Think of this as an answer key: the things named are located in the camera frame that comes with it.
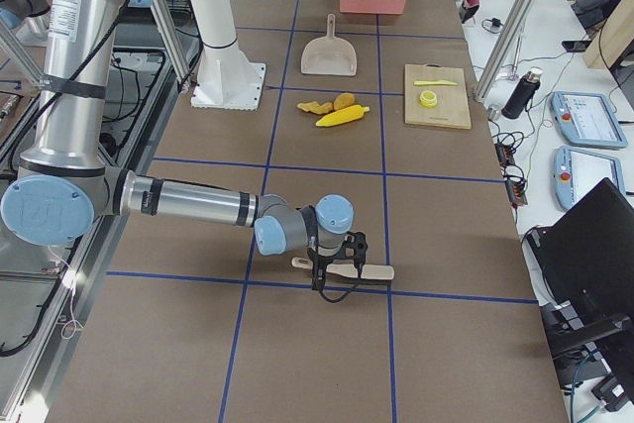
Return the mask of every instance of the power strip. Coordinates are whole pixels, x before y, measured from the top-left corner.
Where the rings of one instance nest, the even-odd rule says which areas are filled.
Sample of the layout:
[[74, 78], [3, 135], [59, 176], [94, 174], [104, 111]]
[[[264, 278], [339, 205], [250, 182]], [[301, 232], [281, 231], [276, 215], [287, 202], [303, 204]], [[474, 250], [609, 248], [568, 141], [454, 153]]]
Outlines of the power strip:
[[507, 167], [509, 165], [515, 165], [515, 159], [513, 158], [513, 152], [509, 146], [505, 146], [502, 143], [495, 145], [495, 154], [499, 161], [500, 167]]
[[508, 195], [508, 200], [511, 202], [512, 206], [522, 207], [524, 205], [528, 205], [526, 194], [523, 190], [518, 189], [516, 182], [514, 182], [510, 178], [506, 178], [506, 180], [504, 181], [504, 185], [506, 186], [506, 194]]

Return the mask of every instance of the blue tape line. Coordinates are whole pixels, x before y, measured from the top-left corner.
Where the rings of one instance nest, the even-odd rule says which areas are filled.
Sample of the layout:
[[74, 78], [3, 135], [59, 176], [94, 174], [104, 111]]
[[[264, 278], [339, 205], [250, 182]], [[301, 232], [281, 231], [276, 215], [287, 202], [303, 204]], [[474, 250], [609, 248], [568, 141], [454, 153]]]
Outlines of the blue tape line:
[[[385, 120], [383, 108], [383, 78], [381, 74], [381, 56], [380, 56], [380, 21], [379, 16], [375, 15], [376, 20], [376, 60], [378, 63], [378, 109], [380, 120], [380, 158], [382, 169], [382, 191], [383, 191], [383, 230], [385, 234], [385, 263], [391, 264], [390, 246], [389, 246], [389, 215], [387, 200], [387, 159], [385, 156]], [[387, 338], [389, 348], [389, 388], [390, 403], [392, 413], [392, 423], [398, 422], [398, 399], [396, 392], [396, 350], [394, 348], [394, 319], [392, 312], [392, 293], [391, 283], [387, 286]]]
[[373, 170], [345, 170], [338, 168], [325, 167], [304, 167], [300, 165], [262, 165], [258, 163], [244, 162], [222, 162], [220, 160], [203, 160], [203, 159], [180, 159], [180, 158], [154, 158], [153, 160], [161, 162], [181, 162], [181, 163], [199, 163], [208, 165], [230, 165], [238, 167], [256, 167], [273, 170], [302, 170], [307, 172], [327, 172], [327, 173], [349, 173], [356, 175], [376, 175], [385, 177], [404, 177], [404, 178], [424, 178], [429, 180], [454, 180], [461, 182], [479, 182], [479, 183], [504, 183], [501, 178], [479, 178], [479, 177], [455, 177], [452, 175], [432, 175], [425, 173], [401, 173], [401, 172], [379, 172]]
[[506, 304], [539, 304], [537, 299], [523, 299], [519, 297], [494, 297], [494, 296], [471, 296], [462, 294], [441, 294], [436, 292], [416, 292], [416, 291], [391, 291], [394, 296], [407, 297], [427, 297], [434, 299], [453, 299], [459, 301], [483, 301], [483, 302], [502, 302]]
[[202, 159], [181, 159], [181, 158], [153, 158], [157, 162], [179, 162], [179, 163], [200, 163], [203, 165], [232, 165], [235, 167], [255, 167], [265, 168], [265, 165], [259, 163], [246, 162], [224, 162], [221, 160], [202, 160]]
[[[250, 251], [250, 260], [253, 260], [253, 253], [255, 252], [255, 245]], [[210, 277], [210, 276], [190, 276], [184, 274], [161, 274], [154, 272], [139, 272], [139, 271], [106, 271], [108, 276], [118, 277], [138, 277], [143, 279], [171, 279], [176, 281], [193, 281], [193, 282], [213, 282], [218, 284], [234, 284], [249, 286], [262, 286], [262, 287], [286, 287], [291, 289], [305, 289], [310, 290], [310, 284], [301, 284], [293, 282], [279, 282], [279, 281], [262, 281], [251, 279], [232, 279], [227, 277]], [[345, 291], [348, 288], [345, 286], [326, 286], [326, 290], [329, 291]], [[445, 294], [440, 292], [419, 292], [419, 291], [397, 291], [393, 289], [379, 289], [379, 288], [357, 288], [353, 292], [361, 294], [391, 294], [392, 296], [400, 297], [416, 297], [426, 299], [448, 299], [458, 301], [480, 301], [480, 302], [495, 302], [495, 303], [507, 303], [507, 304], [528, 304], [536, 305], [538, 301], [536, 299], [525, 299], [519, 297], [496, 297], [496, 296], [475, 296], [469, 294]]]
[[391, 389], [392, 423], [398, 421], [398, 400], [396, 399], [396, 349], [394, 348], [394, 311], [391, 285], [387, 287], [387, 338], [389, 344], [389, 386]]
[[220, 402], [220, 410], [218, 412], [218, 423], [222, 423], [225, 419], [227, 411], [227, 400], [229, 398], [229, 389], [231, 387], [231, 377], [234, 371], [234, 362], [236, 361], [236, 351], [238, 350], [238, 340], [240, 338], [240, 328], [242, 326], [242, 316], [245, 311], [245, 302], [247, 301], [247, 290], [249, 288], [249, 275], [251, 274], [251, 266], [254, 257], [255, 238], [251, 239], [251, 248], [249, 249], [249, 258], [247, 260], [247, 269], [245, 271], [245, 280], [242, 286], [242, 294], [240, 295], [240, 304], [238, 305], [238, 315], [236, 316], [236, 327], [234, 328], [234, 338], [231, 342], [231, 353], [227, 362], [227, 374], [225, 375], [225, 385], [222, 390], [222, 400]]
[[[284, 86], [283, 88], [279, 88], [279, 89], [283, 89], [284, 91], [307, 91], [307, 92], [316, 92], [316, 93], [337, 93], [337, 94], [341, 93], [341, 89], [302, 88], [301, 86]], [[375, 91], [351, 91], [351, 90], [348, 90], [348, 91], [356, 95], [366, 94], [366, 95], [376, 96], [377, 94], [379, 94]]]
[[388, 177], [429, 178], [431, 180], [456, 180], [460, 182], [504, 183], [501, 178], [454, 177], [452, 175], [427, 175], [424, 173], [388, 172]]
[[244, 284], [242, 279], [230, 279], [226, 277], [190, 276], [185, 274], [161, 274], [155, 272], [116, 271], [108, 270], [109, 276], [145, 277], [151, 279], [171, 279], [176, 281], [216, 282], [221, 284]]
[[[300, 33], [300, 34], [323, 34], [325, 30], [297, 30], [297, 29], [281, 29], [281, 28], [271, 28], [271, 27], [240, 27], [236, 26], [236, 30], [256, 30], [263, 32], [290, 32], [290, 33]], [[359, 35], [359, 36], [368, 36], [368, 37], [376, 37], [376, 34], [370, 34], [365, 32], [345, 32], [337, 30], [338, 35]], [[403, 39], [430, 39], [430, 40], [463, 40], [466, 42], [465, 37], [457, 37], [457, 36], [445, 36], [445, 35], [414, 35], [414, 34], [381, 34], [384, 37], [398, 37]]]
[[[284, 86], [284, 81], [286, 79], [286, 73], [288, 71], [288, 59], [290, 57], [290, 47], [292, 45], [292, 41], [293, 41], [293, 33], [292, 33], [292, 29], [295, 28], [295, 23], [297, 21], [297, 10], [299, 8], [299, 0], [295, 1], [295, 11], [293, 12], [293, 23], [291, 26], [291, 33], [290, 36], [288, 37], [288, 46], [286, 47], [286, 60], [284, 62], [284, 71], [282, 73], [282, 77], [281, 77], [281, 87], [283, 88]], [[266, 166], [264, 168], [264, 178], [262, 181], [262, 195], [264, 195], [264, 191], [266, 190], [266, 181], [268, 179], [268, 170], [269, 170], [269, 166], [270, 166], [270, 158], [272, 156], [272, 151], [273, 151], [273, 146], [274, 146], [274, 142], [275, 142], [275, 132], [277, 129], [277, 121], [279, 118], [279, 110], [281, 109], [281, 97], [282, 97], [283, 92], [279, 93], [279, 97], [277, 98], [277, 106], [275, 108], [275, 117], [273, 119], [273, 129], [272, 129], [272, 133], [270, 136], [270, 144], [268, 145], [268, 154], [266, 156]], [[254, 256], [254, 248], [255, 248], [255, 244], [256, 244], [256, 240], [255, 237], [252, 238], [251, 240], [251, 249], [249, 251], [249, 261], [247, 264], [247, 271], [245, 273], [245, 284], [242, 290], [242, 297], [240, 300], [240, 307], [239, 307], [239, 311], [238, 311], [238, 317], [236, 318], [236, 329], [234, 332], [234, 341], [232, 343], [231, 346], [231, 357], [229, 359], [229, 364], [227, 367], [227, 376], [225, 379], [225, 388], [223, 390], [223, 398], [222, 398], [222, 404], [220, 407], [220, 412], [218, 414], [218, 423], [223, 423], [224, 419], [225, 419], [225, 411], [227, 408], [227, 398], [229, 395], [229, 390], [230, 390], [230, 386], [231, 386], [231, 377], [233, 374], [233, 368], [234, 368], [234, 361], [235, 361], [235, 356], [236, 356], [236, 351], [238, 348], [238, 339], [240, 337], [240, 326], [242, 324], [242, 316], [243, 316], [243, 312], [245, 309], [245, 301], [247, 299], [247, 290], [249, 288], [249, 277], [251, 275], [251, 268], [253, 265], [253, 256]]]

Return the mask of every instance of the white desk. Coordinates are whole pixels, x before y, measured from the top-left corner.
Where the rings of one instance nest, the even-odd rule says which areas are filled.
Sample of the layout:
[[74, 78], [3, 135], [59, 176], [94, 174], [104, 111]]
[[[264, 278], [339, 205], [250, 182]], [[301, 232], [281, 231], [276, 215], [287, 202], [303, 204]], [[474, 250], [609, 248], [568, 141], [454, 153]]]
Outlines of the white desk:
[[[480, 8], [475, 13], [473, 19], [468, 20], [464, 25], [465, 37], [469, 43], [469, 51], [473, 64], [484, 67], [498, 35], [487, 32], [480, 25], [484, 19], [496, 17], [504, 23], [514, 0], [480, 0]], [[585, 31], [579, 24], [577, 17], [571, 10], [567, 0], [537, 0], [528, 15], [524, 29], [524, 39], [520, 58], [552, 57], [564, 52], [561, 46], [563, 40], [580, 40], [584, 37]], [[511, 64], [515, 48], [509, 53], [505, 64]], [[607, 95], [616, 82], [607, 70], [589, 69], [585, 66], [580, 53], [564, 54], [557, 59], [539, 59], [533, 61], [520, 62], [518, 74], [523, 75], [529, 67], [539, 66], [544, 70], [542, 84], [535, 94], [535, 104], [539, 103], [553, 89], [563, 68], [566, 70], [555, 86], [555, 90], [580, 91], [591, 93], [603, 93]], [[482, 69], [476, 68], [475, 74], [479, 77]], [[493, 88], [487, 95], [484, 106], [497, 104], [502, 107], [515, 87], [516, 82], [499, 80], [495, 82]], [[634, 120], [634, 110], [621, 93], [620, 89], [611, 94], [611, 99], [617, 107], [617, 118], [619, 120]], [[557, 125], [550, 113], [546, 102], [531, 112], [533, 123], [539, 127], [542, 115], [544, 119], [551, 121], [549, 126], [542, 126], [539, 137], [533, 135], [524, 141], [515, 154], [515, 161], [529, 172], [529, 156], [533, 148], [532, 165], [528, 176], [528, 205], [518, 209], [517, 231], [522, 236], [527, 230], [536, 225], [552, 225], [564, 215], [565, 210], [559, 205], [555, 196], [553, 186], [553, 161], [555, 151], [559, 146], [565, 144]], [[503, 116], [497, 121], [502, 132], [523, 131], [529, 134], [532, 130], [526, 114], [522, 114], [516, 120], [508, 120]], [[630, 146], [621, 151], [599, 151], [610, 156], [615, 156], [621, 160], [623, 167], [625, 186], [628, 190], [634, 189], [634, 127], [624, 126], [623, 130], [627, 136]], [[492, 133], [497, 129], [491, 125]], [[634, 204], [632, 197], [628, 197], [630, 203]], [[533, 258], [528, 246], [524, 246], [524, 256], [533, 278], [535, 293], [540, 300], [540, 304], [548, 302], [543, 289], [541, 272]], [[581, 419], [596, 404], [596, 399], [591, 395], [590, 389], [594, 382], [589, 380], [583, 385], [575, 395], [575, 417]], [[618, 413], [608, 413], [601, 410], [591, 419], [595, 423], [632, 423], [634, 421], [634, 405], [628, 403]]]

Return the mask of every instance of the screen display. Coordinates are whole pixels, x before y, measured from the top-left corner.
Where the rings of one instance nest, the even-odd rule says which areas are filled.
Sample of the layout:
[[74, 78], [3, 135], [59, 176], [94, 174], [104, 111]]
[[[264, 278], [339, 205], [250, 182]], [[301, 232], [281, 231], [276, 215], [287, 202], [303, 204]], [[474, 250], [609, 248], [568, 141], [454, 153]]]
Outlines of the screen display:
[[571, 151], [571, 172], [575, 203], [579, 202], [604, 178], [609, 178], [612, 183], [618, 185], [614, 161], [610, 159]]
[[618, 141], [606, 105], [596, 96], [565, 94], [564, 102], [573, 116], [573, 124], [582, 139]]

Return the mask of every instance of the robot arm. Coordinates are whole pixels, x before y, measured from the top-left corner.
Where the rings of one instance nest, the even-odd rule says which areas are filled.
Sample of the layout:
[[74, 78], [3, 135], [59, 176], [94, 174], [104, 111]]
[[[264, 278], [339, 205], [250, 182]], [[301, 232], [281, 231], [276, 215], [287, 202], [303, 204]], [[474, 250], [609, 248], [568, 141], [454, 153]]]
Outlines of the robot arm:
[[254, 227], [263, 255], [308, 248], [315, 289], [323, 289], [326, 265], [334, 259], [352, 257], [361, 269], [365, 237], [350, 233], [353, 209], [341, 196], [329, 195], [316, 207], [296, 210], [273, 195], [105, 166], [97, 145], [111, 34], [129, 2], [53, 0], [36, 140], [20, 155], [19, 178], [0, 204], [7, 228], [25, 241], [47, 246], [81, 236], [99, 215], [188, 217]]
[[33, 34], [45, 40], [50, 9], [47, 0], [0, 0], [0, 21], [13, 30], [26, 19]]

